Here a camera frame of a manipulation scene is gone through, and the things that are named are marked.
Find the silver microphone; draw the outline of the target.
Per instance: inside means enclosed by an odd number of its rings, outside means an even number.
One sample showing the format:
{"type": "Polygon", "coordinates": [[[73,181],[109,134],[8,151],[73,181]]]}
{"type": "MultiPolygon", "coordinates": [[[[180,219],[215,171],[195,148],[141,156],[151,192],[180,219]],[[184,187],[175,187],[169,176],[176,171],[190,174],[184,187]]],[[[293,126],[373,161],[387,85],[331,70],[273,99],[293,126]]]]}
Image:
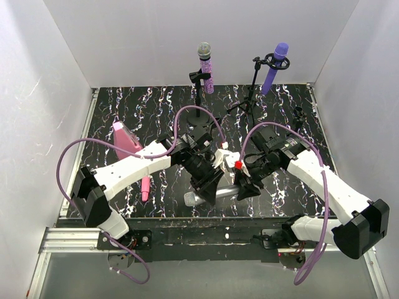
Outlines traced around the silver microphone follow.
{"type": "MultiPolygon", "coordinates": [[[[238,193],[239,193],[239,186],[237,186],[237,185],[221,187],[221,188],[217,189],[215,199],[229,197],[229,196],[235,196],[238,193]]],[[[208,200],[197,195],[197,193],[195,193],[194,191],[187,192],[184,195],[184,202],[185,202],[185,205],[188,207],[199,206],[206,202],[209,203],[208,200]]]]}

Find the round base stand with clip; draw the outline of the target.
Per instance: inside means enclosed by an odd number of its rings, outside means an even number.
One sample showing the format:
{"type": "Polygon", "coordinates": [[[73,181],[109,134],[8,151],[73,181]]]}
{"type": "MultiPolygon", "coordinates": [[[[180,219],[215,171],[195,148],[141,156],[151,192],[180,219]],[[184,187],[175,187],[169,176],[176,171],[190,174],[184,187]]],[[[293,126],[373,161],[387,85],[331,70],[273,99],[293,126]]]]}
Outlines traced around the round base stand with clip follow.
{"type": "MultiPolygon", "coordinates": [[[[211,77],[210,73],[203,73],[201,69],[197,72],[189,73],[191,82],[195,85],[195,105],[201,106],[201,81],[211,77]]],[[[209,121],[209,116],[202,110],[193,109],[188,112],[187,122],[192,126],[205,126],[209,121]]]]}

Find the pink microphone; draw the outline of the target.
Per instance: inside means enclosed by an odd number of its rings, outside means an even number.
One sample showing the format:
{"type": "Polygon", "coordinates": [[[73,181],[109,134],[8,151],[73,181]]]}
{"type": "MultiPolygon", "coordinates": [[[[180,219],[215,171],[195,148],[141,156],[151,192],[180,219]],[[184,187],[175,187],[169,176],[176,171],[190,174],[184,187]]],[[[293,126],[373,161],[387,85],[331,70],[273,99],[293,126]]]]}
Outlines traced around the pink microphone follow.
{"type": "Polygon", "coordinates": [[[141,183],[142,201],[147,202],[150,194],[151,177],[145,176],[141,183]]]}

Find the small tripod stand ring clamp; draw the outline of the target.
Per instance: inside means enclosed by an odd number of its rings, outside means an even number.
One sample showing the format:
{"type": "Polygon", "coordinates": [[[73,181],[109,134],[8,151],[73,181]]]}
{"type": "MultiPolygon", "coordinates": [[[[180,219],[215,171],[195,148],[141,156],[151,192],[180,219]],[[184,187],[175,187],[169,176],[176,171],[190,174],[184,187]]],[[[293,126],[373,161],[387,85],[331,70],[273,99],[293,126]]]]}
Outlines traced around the small tripod stand ring clamp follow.
{"type": "Polygon", "coordinates": [[[294,125],[294,130],[296,132],[298,132],[302,128],[305,119],[306,119],[306,113],[303,111],[302,107],[295,107],[293,125],[294,125]]]}

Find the purple glitter microphone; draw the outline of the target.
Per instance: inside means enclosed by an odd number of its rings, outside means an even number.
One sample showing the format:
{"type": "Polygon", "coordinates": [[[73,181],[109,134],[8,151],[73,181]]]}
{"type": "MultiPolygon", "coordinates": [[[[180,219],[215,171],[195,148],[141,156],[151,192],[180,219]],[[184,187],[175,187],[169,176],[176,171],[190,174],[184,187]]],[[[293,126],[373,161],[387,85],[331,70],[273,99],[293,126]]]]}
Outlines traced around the purple glitter microphone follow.
{"type": "Polygon", "coordinates": [[[207,42],[201,42],[197,48],[197,54],[199,56],[201,71],[206,74],[206,78],[203,79],[204,90],[207,94],[214,92],[214,81],[212,75],[212,63],[211,63],[211,46],[207,42]]]}

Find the round base stand with scissor clamp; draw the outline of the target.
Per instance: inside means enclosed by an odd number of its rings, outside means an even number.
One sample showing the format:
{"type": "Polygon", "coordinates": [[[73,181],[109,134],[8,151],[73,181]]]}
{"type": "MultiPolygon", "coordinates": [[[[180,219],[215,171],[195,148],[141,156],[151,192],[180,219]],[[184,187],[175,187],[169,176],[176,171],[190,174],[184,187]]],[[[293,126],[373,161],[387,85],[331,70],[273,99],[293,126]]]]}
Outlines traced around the round base stand with scissor clamp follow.
{"type": "MultiPolygon", "coordinates": [[[[220,125],[221,121],[222,121],[221,117],[219,116],[219,117],[216,117],[215,119],[216,119],[218,125],[220,125]]],[[[208,121],[201,124],[200,126],[202,126],[205,129],[205,131],[207,131],[210,135],[212,135],[213,130],[217,128],[217,126],[212,118],[209,118],[208,121]]]]}

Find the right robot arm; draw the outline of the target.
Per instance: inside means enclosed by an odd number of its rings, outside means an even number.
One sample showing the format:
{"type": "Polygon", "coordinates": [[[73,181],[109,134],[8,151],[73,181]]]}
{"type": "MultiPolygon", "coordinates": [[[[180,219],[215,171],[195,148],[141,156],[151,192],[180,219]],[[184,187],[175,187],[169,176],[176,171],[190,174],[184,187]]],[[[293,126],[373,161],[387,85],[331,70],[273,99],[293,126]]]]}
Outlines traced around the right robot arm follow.
{"type": "Polygon", "coordinates": [[[234,162],[234,183],[240,187],[238,199],[253,197],[263,188],[262,180],[283,169],[300,179],[325,203],[325,212],[334,219],[297,215],[284,222],[273,235],[275,243],[289,245],[302,241],[332,244],[351,259],[359,259],[387,234],[389,205],[371,200],[350,187],[327,167],[319,152],[301,135],[290,130],[286,137],[270,129],[270,123],[256,125],[245,142],[252,141],[258,153],[247,162],[244,152],[234,162]]]}

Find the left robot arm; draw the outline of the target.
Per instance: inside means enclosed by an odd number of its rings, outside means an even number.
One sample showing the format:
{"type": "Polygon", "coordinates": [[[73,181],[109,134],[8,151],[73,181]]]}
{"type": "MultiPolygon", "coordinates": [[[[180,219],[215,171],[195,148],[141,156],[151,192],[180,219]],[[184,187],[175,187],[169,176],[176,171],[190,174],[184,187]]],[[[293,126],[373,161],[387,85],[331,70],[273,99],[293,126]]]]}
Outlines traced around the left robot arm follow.
{"type": "Polygon", "coordinates": [[[208,203],[216,202],[216,190],[224,172],[220,166],[199,154],[188,135],[168,135],[152,141],[133,156],[91,171],[78,170],[71,201],[86,227],[99,228],[111,238],[120,240],[131,234],[126,220],[109,202],[120,191],[145,176],[180,165],[190,174],[192,188],[208,203]]]}

